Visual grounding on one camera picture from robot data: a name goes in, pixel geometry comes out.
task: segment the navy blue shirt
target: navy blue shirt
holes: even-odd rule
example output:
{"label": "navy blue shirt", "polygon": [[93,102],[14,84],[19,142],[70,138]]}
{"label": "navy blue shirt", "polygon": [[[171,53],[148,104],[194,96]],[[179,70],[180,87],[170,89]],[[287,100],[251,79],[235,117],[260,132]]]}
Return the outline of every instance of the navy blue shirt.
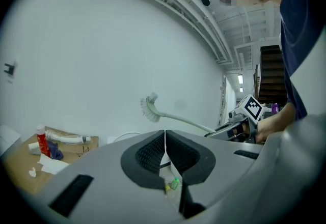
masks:
{"label": "navy blue shirt", "polygon": [[280,4],[285,87],[288,102],[293,103],[296,108],[296,119],[305,117],[307,111],[290,77],[321,35],[324,26],[324,15],[320,7],[322,4],[323,2],[317,0],[282,0]]}

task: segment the white toilet brush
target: white toilet brush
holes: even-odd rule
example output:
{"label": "white toilet brush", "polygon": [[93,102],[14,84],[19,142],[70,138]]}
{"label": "white toilet brush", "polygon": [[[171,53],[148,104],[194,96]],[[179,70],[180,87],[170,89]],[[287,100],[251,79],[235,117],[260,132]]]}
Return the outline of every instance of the white toilet brush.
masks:
{"label": "white toilet brush", "polygon": [[178,120],[187,124],[191,124],[195,127],[198,127],[206,132],[209,133],[214,133],[215,130],[210,129],[208,127],[205,127],[203,125],[200,124],[196,124],[192,121],[189,121],[188,119],[179,117],[179,116],[174,116],[174,115],[170,115],[170,114],[166,114],[166,113],[161,113],[159,112],[156,107],[155,107],[155,100],[158,98],[158,95],[156,93],[152,93],[150,96],[146,97],[146,98],[142,98],[141,99],[141,106],[142,106],[142,110],[144,115],[147,117],[147,119],[151,122],[157,123],[159,121],[159,118],[161,117],[167,117],[167,118],[171,118],[174,120]]}

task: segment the cardboard box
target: cardboard box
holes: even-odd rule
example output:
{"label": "cardboard box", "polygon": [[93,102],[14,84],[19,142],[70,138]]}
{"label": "cardboard box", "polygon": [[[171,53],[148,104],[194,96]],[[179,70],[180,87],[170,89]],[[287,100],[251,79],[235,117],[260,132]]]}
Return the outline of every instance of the cardboard box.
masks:
{"label": "cardboard box", "polygon": [[[74,135],[74,133],[63,132],[50,127],[46,127],[45,129],[51,129],[62,136]],[[98,137],[92,136],[91,139],[92,141],[89,144],[78,145],[52,142],[58,143],[58,148],[63,153],[64,157],[61,161],[73,163],[98,147]],[[37,142],[36,134],[22,143],[12,153],[8,154],[3,161],[3,165],[12,182],[18,188],[31,194],[36,194],[53,177],[52,174],[41,171],[42,165],[37,163],[40,160],[40,155],[30,153],[28,144],[35,142]],[[29,175],[29,171],[33,167],[36,169],[36,177]]]}

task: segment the small green object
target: small green object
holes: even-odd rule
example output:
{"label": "small green object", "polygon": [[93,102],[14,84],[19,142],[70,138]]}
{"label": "small green object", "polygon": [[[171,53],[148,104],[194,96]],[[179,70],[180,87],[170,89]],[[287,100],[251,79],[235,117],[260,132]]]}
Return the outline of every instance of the small green object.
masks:
{"label": "small green object", "polygon": [[175,179],[171,183],[171,188],[177,189],[177,187],[179,186],[179,183],[180,183],[179,179],[177,177],[175,177]]}

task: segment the staircase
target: staircase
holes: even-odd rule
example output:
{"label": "staircase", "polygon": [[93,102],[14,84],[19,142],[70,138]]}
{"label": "staircase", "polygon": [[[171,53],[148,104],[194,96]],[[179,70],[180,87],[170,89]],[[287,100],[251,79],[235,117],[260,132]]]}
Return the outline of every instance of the staircase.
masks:
{"label": "staircase", "polygon": [[278,45],[260,48],[261,78],[258,101],[278,103],[287,101],[284,85],[284,64]]}

